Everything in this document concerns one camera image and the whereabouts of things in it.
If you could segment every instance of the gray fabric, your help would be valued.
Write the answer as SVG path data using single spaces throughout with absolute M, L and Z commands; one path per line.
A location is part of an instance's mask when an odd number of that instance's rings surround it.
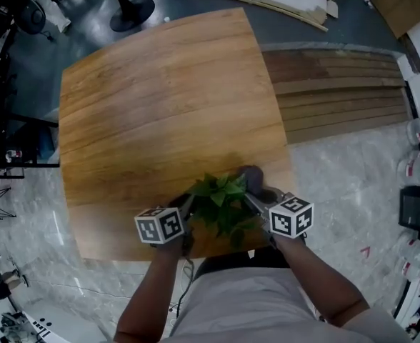
M 343 329 L 315 319 L 289 269 L 238 268 L 194 284 L 167 343 L 402 343 L 410 339 L 386 312 L 370 309 Z

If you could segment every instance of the green plant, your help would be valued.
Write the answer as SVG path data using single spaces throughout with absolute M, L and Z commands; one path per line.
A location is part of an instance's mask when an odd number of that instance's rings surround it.
M 240 249 L 245 237 L 245 230 L 253 229 L 254 222 L 246 222 L 253 214 L 244 207 L 241 200 L 246 192 L 245 176 L 219 178 L 205 174 L 204 180 L 197 180 L 188 190 L 196 196 L 194 220 L 204 220 L 208 229 L 217 228 L 216 237 L 230 237 L 231 246 Z

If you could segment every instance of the shirt sleeve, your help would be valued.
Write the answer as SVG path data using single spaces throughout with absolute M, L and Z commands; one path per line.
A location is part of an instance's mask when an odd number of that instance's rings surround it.
M 412 342 L 396 320 L 378 307 L 373 307 L 355 316 L 342 328 L 364 335 L 372 339 L 374 343 Z

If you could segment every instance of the black pants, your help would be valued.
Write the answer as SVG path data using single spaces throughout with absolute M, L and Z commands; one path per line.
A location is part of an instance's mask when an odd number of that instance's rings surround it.
M 243 267 L 289 268 L 289 264 L 278 249 L 265 247 L 256 249 L 251 259 L 248 252 L 206 258 L 197 270 L 194 281 L 206 273 Z

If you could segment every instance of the wooden table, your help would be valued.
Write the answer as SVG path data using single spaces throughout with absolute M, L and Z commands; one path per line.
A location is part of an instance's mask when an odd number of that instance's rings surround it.
M 274 90 L 243 9 L 179 19 L 127 37 L 64 71 L 61 167 L 84 258 L 149 260 L 134 216 L 166 204 L 204 172 L 257 164 L 294 190 Z M 197 223 L 192 257 L 229 240 Z M 245 249 L 264 245 L 260 232 Z

